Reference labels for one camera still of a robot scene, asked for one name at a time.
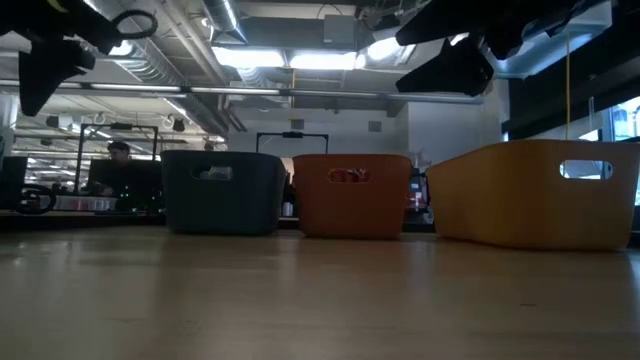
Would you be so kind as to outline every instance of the computer monitor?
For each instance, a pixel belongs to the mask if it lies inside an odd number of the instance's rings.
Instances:
[[[14,209],[22,198],[22,185],[27,173],[28,158],[8,156],[0,170],[0,209]]]
[[[152,194],[162,190],[162,163],[129,160],[121,165],[113,160],[92,160],[88,184],[101,184],[118,192],[126,187],[139,195]]]

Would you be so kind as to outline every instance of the orange storage bin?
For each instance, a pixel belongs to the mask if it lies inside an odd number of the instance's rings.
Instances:
[[[636,144],[522,140],[445,161],[427,172],[436,231],[515,248],[625,247],[639,150]],[[571,160],[606,161],[611,176],[567,179],[560,164]]]
[[[313,237],[395,238],[411,162],[398,155],[293,158],[300,229]]]

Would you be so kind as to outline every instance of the yellow storage bin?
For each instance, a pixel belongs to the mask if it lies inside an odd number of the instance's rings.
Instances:
[[[568,160],[609,163],[605,180],[567,179]],[[436,231],[527,249],[623,248],[629,241],[640,145],[521,140],[445,161],[427,172]]]

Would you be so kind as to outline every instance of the red object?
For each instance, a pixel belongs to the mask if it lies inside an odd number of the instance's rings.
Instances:
[[[406,157],[302,155],[293,163],[306,235],[388,239],[402,231],[411,175]]]

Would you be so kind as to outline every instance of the wooden table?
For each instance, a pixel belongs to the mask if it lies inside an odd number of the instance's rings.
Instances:
[[[3,360],[640,359],[639,253],[159,227],[0,237]]]

